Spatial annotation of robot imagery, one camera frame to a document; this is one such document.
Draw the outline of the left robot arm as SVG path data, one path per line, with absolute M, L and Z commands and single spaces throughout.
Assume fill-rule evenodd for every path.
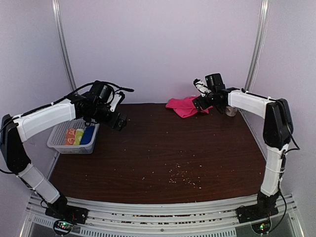
M 2 117 L 0 126 L 0 152 L 8 170 L 36 193 L 60 219 L 71 215 L 67 198 L 51 184 L 32 163 L 27 144 L 34 138 L 64 122 L 82 119 L 86 123 L 104 124 L 120 131 L 127 124 L 127 117 L 117 111 L 125 99 L 125 92 L 134 92 L 113 82 L 90 82 L 62 98 L 24 112 Z

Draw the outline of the orange bunny towel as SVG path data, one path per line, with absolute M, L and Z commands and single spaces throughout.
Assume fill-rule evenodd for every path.
M 76 129 L 74 128 L 69 128 L 66 132 L 66 136 L 65 136 L 65 145 L 69 146 L 69 145 L 73 145 L 74 140 L 75 140 L 75 132 Z

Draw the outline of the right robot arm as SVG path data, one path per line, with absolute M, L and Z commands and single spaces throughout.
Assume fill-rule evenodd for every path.
M 264 120 L 263 140 L 267 147 L 267 160 L 253 214 L 258 218 L 265 217 L 272 211 L 280 196 L 279 183 L 284 172 L 284 159 L 294 130 L 288 101 L 256 95 L 243 88 L 227 88 L 219 73 L 207 75 L 205 81 L 195 79 L 193 84 L 200 92 L 200 96 L 193 100 L 198 111 L 210 107 L 222 111 L 231 107 Z

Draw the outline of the pink towel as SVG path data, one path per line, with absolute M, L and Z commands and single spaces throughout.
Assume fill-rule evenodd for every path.
M 189 96 L 184 99 L 171 98 L 165 105 L 167 109 L 172 109 L 179 117 L 185 119 L 192 117 L 198 113 L 197 108 L 193 104 L 196 96 Z

